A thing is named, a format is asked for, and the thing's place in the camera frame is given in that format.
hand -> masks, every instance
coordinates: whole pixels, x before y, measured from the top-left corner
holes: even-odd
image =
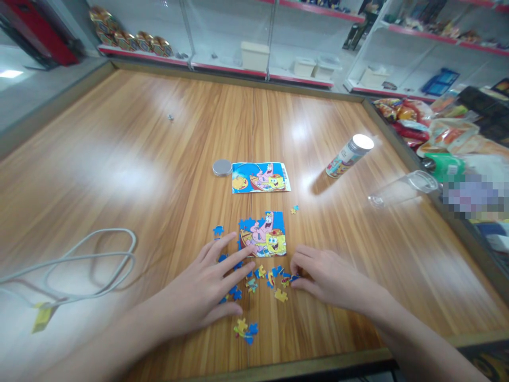
[[[320,301],[369,315],[381,295],[388,292],[358,272],[338,254],[297,246],[290,268],[296,274],[305,269],[315,281],[295,280],[292,287],[303,289]]]
[[[219,305],[228,291],[244,280],[255,267],[254,262],[248,262],[223,277],[255,250],[254,245],[245,247],[218,263],[220,253],[236,237],[236,232],[232,232],[221,240],[212,240],[206,244],[186,270],[147,301],[151,304],[148,314],[160,313],[166,338],[206,327],[226,316],[242,315],[242,308],[235,302]]]

wooden table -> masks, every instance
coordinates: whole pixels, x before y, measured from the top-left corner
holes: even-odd
[[[341,179],[324,176],[355,133],[372,135],[375,148]],[[232,195],[231,179],[213,175],[217,159],[284,162],[292,191]],[[427,198],[386,211],[366,204],[407,171],[360,103],[115,72],[0,164],[0,268],[7,275],[60,257],[94,230],[125,227],[138,236],[135,270],[113,293],[60,307],[34,335],[36,311],[0,294],[2,379],[69,354],[167,285],[213,238],[213,227],[238,230],[240,219],[265,211],[283,211],[289,253],[257,259],[265,269],[289,269],[299,243],[332,249],[453,344],[509,338],[508,308]],[[300,210],[291,215],[295,204]],[[80,253],[127,245],[108,235]],[[50,281],[91,292],[117,261],[69,264]],[[127,380],[224,380],[227,372],[259,380],[389,356],[358,314],[301,291],[289,290],[281,303],[262,282],[255,295],[240,287],[246,321],[260,330],[253,346],[234,337],[236,318],[225,319],[155,349]],[[45,301],[21,284],[11,288]]]

patrick star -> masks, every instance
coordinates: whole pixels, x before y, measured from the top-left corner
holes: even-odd
[[[274,227],[274,212],[267,212],[265,215],[265,223],[260,227],[260,223],[256,222],[250,229],[253,233],[252,240],[246,240],[245,243],[247,245],[260,245],[264,244],[265,246],[265,235],[268,232],[271,232]]]
[[[269,182],[269,178],[273,174],[274,174],[274,164],[269,163],[267,165],[267,171],[263,172],[262,170],[260,170],[260,172],[256,174],[256,176],[258,177],[256,184],[258,186],[261,186],[262,188],[266,188],[267,183]]]

white cable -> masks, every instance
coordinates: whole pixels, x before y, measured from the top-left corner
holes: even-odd
[[[94,236],[96,233],[102,233],[102,232],[126,232],[131,236],[132,243],[129,247],[127,252],[108,252],[108,253],[101,253],[101,254],[93,254],[93,255],[83,255],[83,256],[75,256],[75,257],[69,257],[70,254],[72,254],[79,246],[81,246],[84,242],[86,242],[88,239],[90,239],[92,236]],[[67,304],[70,302],[76,302],[80,300],[85,299],[92,299],[97,298],[105,295],[106,293],[111,292],[114,290],[122,281],[126,279],[126,277],[131,273],[131,271],[134,268],[135,264],[135,258],[133,255],[134,247],[136,246],[136,235],[131,230],[125,229],[125,228],[108,228],[108,229],[102,229],[95,232],[92,232],[88,236],[86,236],[84,239],[82,239],[78,244],[76,244],[73,248],[71,248],[64,256],[62,256],[60,259],[51,260],[45,263],[37,264],[28,268],[23,269],[22,271],[13,273],[9,276],[0,278],[0,285],[8,283],[13,281],[14,279],[17,279],[20,276],[23,276],[29,272],[33,272],[35,270],[50,266],[51,268],[46,272],[42,279],[43,287],[41,288],[42,291],[53,294],[58,297],[58,300],[53,303],[47,303],[45,304],[46,308],[55,307],[63,304]],[[99,289],[96,293],[93,294],[72,294],[72,293],[64,293],[57,291],[49,286],[48,284],[48,278],[49,275],[55,270],[55,268],[65,262],[70,261],[77,261],[77,260],[84,260],[84,259],[91,259],[91,258],[99,258],[99,257],[107,257],[107,256],[125,256],[125,258],[122,260],[120,265],[117,267],[115,272],[113,273],[113,276],[111,279],[106,283],[105,286],[103,286],[101,289]],[[127,262],[130,261],[130,268],[126,271],[126,273],[119,278],[120,273],[124,269],[124,266],[127,264]],[[34,307],[34,304],[32,304],[27,298],[22,296],[21,294],[17,292],[10,291],[5,288],[0,288],[0,292],[4,292],[7,294],[10,294],[20,300],[22,300],[24,303],[26,303],[30,308]]]

puzzle picture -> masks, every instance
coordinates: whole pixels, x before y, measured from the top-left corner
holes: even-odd
[[[284,163],[234,163],[232,194],[291,191]]]
[[[285,223],[282,212],[269,211],[260,220],[239,222],[239,250],[256,245],[257,251],[248,257],[276,257],[286,255]]]

